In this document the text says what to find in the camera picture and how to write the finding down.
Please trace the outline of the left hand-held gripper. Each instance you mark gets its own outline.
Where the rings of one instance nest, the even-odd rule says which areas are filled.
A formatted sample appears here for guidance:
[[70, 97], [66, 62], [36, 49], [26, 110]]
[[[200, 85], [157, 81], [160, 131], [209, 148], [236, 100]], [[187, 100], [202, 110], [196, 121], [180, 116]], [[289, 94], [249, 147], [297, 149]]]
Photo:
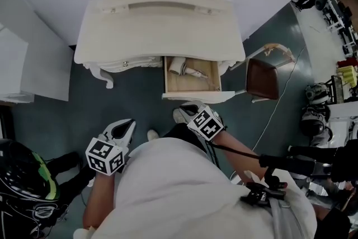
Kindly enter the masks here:
[[134, 119], [119, 120], [108, 125], [98, 138], [92, 138], [86, 149], [90, 168], [107, 176], [122, 168], [135, 127]]

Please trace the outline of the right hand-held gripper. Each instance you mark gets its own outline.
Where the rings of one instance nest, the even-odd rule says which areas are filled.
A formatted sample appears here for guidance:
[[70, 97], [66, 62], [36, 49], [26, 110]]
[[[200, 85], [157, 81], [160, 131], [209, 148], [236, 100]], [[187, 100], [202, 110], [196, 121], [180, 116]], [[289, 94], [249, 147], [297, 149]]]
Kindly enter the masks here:
[[219, 114], [201, 101], [185, 102], [180, 105], [179, 112], [188, 123], [187, 127], [206, 141], [212, 141], [224, 129]]

